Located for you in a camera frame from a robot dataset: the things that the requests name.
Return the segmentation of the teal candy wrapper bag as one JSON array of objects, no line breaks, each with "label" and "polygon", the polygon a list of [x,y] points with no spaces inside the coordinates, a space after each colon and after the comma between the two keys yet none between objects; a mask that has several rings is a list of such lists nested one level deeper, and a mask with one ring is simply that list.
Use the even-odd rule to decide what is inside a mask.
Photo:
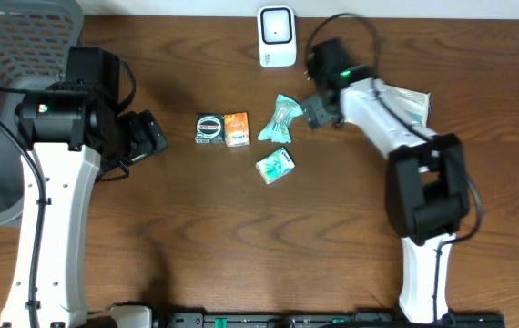
[{"label": "teal candy wrapper bag", "polygon": [[259,133],[258,140],[274,143],[291,143],[290,124],[293,119],[302,116],[303,110],[296,100],[278,95],[275,110],[266,127]]}]

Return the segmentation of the green tissue pack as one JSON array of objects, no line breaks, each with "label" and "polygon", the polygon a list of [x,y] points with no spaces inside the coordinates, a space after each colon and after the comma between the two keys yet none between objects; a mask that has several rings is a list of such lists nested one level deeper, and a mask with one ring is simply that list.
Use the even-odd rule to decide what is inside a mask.
[{"label": "green tissue pack", "polygon": [[259,160],[255,167],[265,183],[271,184],[290,173],[295,168],[295,163],[289,152],[281,147],[266,158]]}]

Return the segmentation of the round black lidded cup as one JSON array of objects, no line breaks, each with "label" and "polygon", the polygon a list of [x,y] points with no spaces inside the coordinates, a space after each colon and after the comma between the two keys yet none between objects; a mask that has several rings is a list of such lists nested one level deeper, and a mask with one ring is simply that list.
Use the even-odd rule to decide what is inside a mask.
[{"label": "round black lidded cup", "polygon": [[198,144],[222,144],[224,142],[224,117],[222,115],[197,114],[195,141]]}]

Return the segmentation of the orange juice carton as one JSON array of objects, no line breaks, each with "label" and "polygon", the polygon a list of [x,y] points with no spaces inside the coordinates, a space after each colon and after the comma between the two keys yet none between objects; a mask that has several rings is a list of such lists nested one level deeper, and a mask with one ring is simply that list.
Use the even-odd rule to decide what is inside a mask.
[{"label": "orange juice carton", "polygon": [[247,146],[250,142],[249,121],[246,112],[224,116],[225,142],[229,147]]}]

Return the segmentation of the yellow blue snack bag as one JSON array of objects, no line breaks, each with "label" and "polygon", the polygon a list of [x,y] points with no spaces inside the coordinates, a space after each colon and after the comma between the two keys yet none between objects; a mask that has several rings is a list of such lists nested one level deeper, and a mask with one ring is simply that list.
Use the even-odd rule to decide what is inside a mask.
[{"label": "yellow blue snack bag", "polygon": [[387,92],[401,104],[415,121],[427,126],[433,113],[431,93],[413,91],[406,88],[386,86]]}]

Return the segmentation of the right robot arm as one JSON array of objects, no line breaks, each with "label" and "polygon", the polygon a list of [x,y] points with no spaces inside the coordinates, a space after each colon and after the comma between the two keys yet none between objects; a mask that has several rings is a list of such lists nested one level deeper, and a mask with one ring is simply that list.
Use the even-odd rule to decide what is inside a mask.
[{"label": "right robot arm", "polygon": [[408,115],[370,67],[306,74],[318,90],[308,108],[358,127],[386,159],[385,211],[403,249],[399,307],[410,323],[440,323],[450,251],[470,207],[460,140]]}]

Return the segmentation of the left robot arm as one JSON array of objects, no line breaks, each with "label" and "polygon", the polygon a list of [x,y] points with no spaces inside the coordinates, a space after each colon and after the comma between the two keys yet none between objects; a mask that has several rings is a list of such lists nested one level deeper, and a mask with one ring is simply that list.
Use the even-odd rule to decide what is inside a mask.
[{"label": "left robot arm", "polygon": [[97,90],[25,94],[17,107],[24,196],[3,327],[79,327],[87,322],[87,215],[96,182],[159,153],[167,142],[148,110],[123,110]]}]

